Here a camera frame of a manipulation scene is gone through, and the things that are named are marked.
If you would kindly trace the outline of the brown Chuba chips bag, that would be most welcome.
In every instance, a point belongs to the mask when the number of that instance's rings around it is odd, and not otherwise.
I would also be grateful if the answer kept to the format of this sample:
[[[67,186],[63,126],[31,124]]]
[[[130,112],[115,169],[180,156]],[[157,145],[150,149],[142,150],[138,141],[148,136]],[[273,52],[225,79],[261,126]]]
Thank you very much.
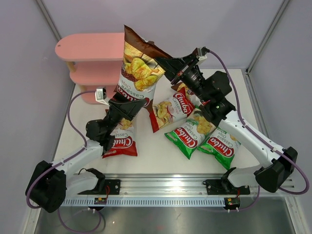
[[[179,91],[180,89],[185,89],[186,98],[194,105],[200,106],[201,102],[200,99],[183,83],[179,82],[175,85],[172,85],[171,88],[175,91]]]
[[[147,108],[153,102],[157,82],[165,73],[155,60],[158,57],[172,56],[125,25],[123,59],[115,91],[129,101],[146,100]]]

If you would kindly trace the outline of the red Chuba chips bag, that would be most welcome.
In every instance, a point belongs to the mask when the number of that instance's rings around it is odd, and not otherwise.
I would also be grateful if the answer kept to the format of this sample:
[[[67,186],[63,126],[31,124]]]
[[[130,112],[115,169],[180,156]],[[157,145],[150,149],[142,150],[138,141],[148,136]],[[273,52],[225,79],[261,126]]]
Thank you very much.
[[[109,156],[137,156],[135,128],[132,120],[123,118],[111,133],[115,137],[112,148],[102,157]]]
[[[188,117],[195,106],[187,98],[184,87],[158,104],[151,102],[146,107],[151,121],[153,133]]]

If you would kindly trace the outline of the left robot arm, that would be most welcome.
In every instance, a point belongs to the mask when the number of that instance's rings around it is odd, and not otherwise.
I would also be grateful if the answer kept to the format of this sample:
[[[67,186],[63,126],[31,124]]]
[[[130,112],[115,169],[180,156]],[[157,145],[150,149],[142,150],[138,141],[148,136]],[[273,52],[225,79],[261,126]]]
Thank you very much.
[[[96,101],[108,105],[103,119],[86,124],[84,144],[70,155],[53,162],[41,161],[33,171],[26,188],[26,203],[32,209],[56,211],[67,197],[89,191],[91,194],[108,192],[105,175],[91,168],[82,174],[76,172],[95,159],[101,158],[114,143],[113,130],[123,120],[133,120],[146,104],[145,99],[128,100],[121,94],[113,98],[95,93]]]

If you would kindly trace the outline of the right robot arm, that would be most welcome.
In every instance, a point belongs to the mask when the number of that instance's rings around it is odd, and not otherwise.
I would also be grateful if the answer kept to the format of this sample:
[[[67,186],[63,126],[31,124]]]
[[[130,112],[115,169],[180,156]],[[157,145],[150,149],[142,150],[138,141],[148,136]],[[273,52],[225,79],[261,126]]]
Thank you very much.
[[[274,143],[243,119],[240,106],[226,95],[235,90],[228,72],[216,71],[205,78],[198,64],[206,59],[206,48],[197,48],[182,58],[156,57],[172,85],[182,81],[201,101],[205,119],[234,136],[259,162],[249,168],[231,168],[222,177],[221,187],[233,193],[238,187],[259,185],[275,193],[294,171],[297,151]]]

